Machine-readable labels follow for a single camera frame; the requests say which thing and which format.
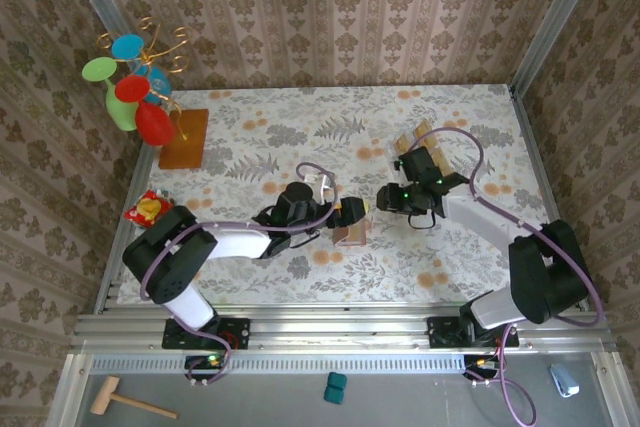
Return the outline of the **clear plastic card rack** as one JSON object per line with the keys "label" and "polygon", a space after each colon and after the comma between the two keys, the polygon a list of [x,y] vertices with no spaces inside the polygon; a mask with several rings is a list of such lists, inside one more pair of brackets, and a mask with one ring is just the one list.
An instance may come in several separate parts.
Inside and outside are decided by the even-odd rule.
{"label": "clear plastic card rack", "polygon": [[439,142],[438,136],[436,134],[432,134],[432,135],[426,137],[423,140],[419,140],[419,139],[416,140],[415,137],[414,137],[414,129],[415,128],[413,128],[412,130],[405,130],[405,131],[402,132],[402,133],[405,133],[407,135],[407,137],[412,141],[412,145],[416,144],[417,147],[426,147],[428,151],[430,151],[433,148],[441,148],[441,143]]}

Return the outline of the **floral print tablecloth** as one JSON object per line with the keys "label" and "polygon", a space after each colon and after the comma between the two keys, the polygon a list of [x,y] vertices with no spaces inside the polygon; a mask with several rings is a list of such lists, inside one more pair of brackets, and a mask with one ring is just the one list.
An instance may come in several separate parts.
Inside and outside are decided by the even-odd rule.
{"label": "floral print tablecloth", "polygon": [[[301,162],[332,171],[339,192],[373,203],[399,180],[392,142],[423,119],[451,168],[531,222],[548,219],[518,119],[503,85],[185,91],[207,109],[202,164],[153,166],[146,182],[201,221],[249,221],[273,204]],[[462,302],[508,280],[499,250],[459,224],[371,211],[365,246],[337,247],[329,232],[297,238],[269,260],[213,260],[196,277],[212,304]]]}

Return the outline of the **red yellow snack packet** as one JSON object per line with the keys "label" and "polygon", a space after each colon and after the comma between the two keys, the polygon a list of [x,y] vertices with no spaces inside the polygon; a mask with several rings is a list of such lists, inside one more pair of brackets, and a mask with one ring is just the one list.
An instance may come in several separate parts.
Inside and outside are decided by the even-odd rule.
{"label": "red yellow snack packet", "polygon": [[174,205],[175,201],[167,191],[147,190],[123,217],[140,228],[149,228]]}

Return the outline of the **red plastic wine glass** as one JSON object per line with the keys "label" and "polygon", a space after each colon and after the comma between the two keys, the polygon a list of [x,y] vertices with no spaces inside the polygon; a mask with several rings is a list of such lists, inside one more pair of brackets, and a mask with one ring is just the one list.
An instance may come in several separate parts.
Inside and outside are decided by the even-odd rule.
{"label": "red plastic wine glass", "polygon": [[174,139],[176,127],[160,105],[145,100],[149,94],[161,97],[152,89],[150,80],[141,75],[128,75],[115,86],[118,100],[137,105],[134,121],[143,141],[155,147],[165,146]]}

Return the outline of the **black controller board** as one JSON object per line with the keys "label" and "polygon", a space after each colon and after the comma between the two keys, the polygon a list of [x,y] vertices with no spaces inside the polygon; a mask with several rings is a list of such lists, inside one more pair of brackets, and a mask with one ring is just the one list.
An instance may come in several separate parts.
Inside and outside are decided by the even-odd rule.
{"label": "black controller board", "polygon": [[499,361],[496,356],[464,356],[463,376],[468,380],[492,380],[497,377],[498,371]]}
{"label": "black controller board", "polygon": [[192,384],[209,385],[223,375],[229,363],[226,354],[187,356],[185,377]]}

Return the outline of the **grey metal shelf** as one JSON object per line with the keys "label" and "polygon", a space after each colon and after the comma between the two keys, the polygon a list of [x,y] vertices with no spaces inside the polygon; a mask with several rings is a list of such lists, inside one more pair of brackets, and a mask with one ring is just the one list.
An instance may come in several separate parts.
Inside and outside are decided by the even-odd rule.
{"label": "grey metal shelf", "polygon": [[[616,352],[506,355],[511,386],[461,374],[345,375],[341,405],[324,400],[329,373],[233,374],[192,385],[184,374],[93,374],[93,357],[67,358],[46,427],[640,427],[640,406]],[[579,383],[559,395],[549,372],[564,365]],[[89,409],[107,376],[117,393],[179,414],[177,420],[113,402]]]}

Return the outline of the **white blue stapler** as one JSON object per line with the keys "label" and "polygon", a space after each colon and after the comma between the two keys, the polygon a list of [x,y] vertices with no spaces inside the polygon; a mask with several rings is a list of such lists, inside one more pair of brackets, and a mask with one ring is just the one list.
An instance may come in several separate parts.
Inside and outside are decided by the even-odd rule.
{"label": "white blue stapler", "polygon": [[570,398],[580,392],[579,383],[564,365],[552,364],[549,367],[549,372],[561,397]]}

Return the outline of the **blue plastic wine glass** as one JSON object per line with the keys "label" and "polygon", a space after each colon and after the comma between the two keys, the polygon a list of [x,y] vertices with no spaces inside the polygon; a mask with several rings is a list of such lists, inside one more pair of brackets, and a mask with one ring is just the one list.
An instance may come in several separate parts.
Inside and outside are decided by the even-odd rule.
{"label": "blue plastic wine glass", "polygon": [[141,55],[144,45],[144,40],[140,36],[127,34],[118,37],[113,42],[111,53],[117,60],[132,62],[133,73],[146,77],[154,92],[169,96],[172,92],[172,87],[166,74],[156,66],[149,66],[143,63]]}

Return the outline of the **green plastic wine glass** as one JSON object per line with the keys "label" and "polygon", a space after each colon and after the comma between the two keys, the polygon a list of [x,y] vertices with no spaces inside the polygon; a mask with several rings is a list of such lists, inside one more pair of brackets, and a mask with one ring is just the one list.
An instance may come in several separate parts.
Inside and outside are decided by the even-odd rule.
{"label": "green plastic wine glass", "polygon": [[124,132],[135,131],[137,129],[135,113],[138,104],[123,102],[116,96],[115,84],[111,81],[116,70],[117,63],[114,59],[97,57],[85,64],[81,75],[86,81],[106,84],[105,105],[109,116],[120,130]]}

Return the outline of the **wooden mallet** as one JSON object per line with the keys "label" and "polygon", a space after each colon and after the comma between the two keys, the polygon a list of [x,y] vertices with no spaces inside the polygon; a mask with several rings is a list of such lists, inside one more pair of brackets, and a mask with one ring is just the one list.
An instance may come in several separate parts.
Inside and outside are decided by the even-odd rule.
{"label": "wooden mallet", "polygon": [[117,389],[119,384],[119,377],[107,376],[101,388],[99,389],[99,392],[96,395],[89,411],[92,414],[101,416],[106,413],[106,410],[111,403],[118,402],[137,409],[158,414],[169,419],[177,420],[179,418],[179,414],[177,412],[118,394]]}

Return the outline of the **aluminium front rail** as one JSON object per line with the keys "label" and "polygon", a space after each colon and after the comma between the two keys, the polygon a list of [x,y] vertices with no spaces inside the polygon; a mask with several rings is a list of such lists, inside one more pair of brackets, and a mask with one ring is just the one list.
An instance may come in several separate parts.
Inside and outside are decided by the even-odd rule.
{"label": "aluminium front rail", "polygon": [[[253,353],[424,353],[427,321],[455,316],[455,304],[225,305],[224,317],[250,321]],[[113,305],[80,316],[71,340],[74,353],[151,353],[161,349],[167,311],[153,304]],[[615,339],[604,322],[572,326],[557,319],[518,324],[521,353],[612,352]]]}

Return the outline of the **aluminium table side rail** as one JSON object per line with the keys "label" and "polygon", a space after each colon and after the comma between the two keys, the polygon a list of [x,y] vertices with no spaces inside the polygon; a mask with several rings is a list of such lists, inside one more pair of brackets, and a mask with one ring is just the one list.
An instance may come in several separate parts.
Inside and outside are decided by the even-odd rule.
{"label": "aluminium table side rail", "polygon": [[513,103],[514,112],[518,119],[521,134],[536,177],[540,197],[548,217],[547,223],[550,223],[551,221],[559,219],[560,213],[554,194],[552,193],[551,185],[541,158],[535,135],[520,95],[510,86],[507,87],[507,90]]}

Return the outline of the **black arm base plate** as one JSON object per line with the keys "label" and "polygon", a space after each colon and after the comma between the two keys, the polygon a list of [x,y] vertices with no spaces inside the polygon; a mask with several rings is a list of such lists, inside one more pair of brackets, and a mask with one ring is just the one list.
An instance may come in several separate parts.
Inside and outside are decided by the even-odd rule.
{"label": "black arm base plate", "polygon": [[493,329],[455,316],[435,316],[427,319],[426,334],[433,349],[495,348],[501,344],[506,325]]}
{"label": "black arm base plate", "polygon": [[[248,318],[217,317],[205,324],[202,332],[224,339],[233,350],[247,350],[250,338]],[[223,350],[215,340],[185,331],[176,320],[168,319],[162,337],[162,348],[167,350]]]}

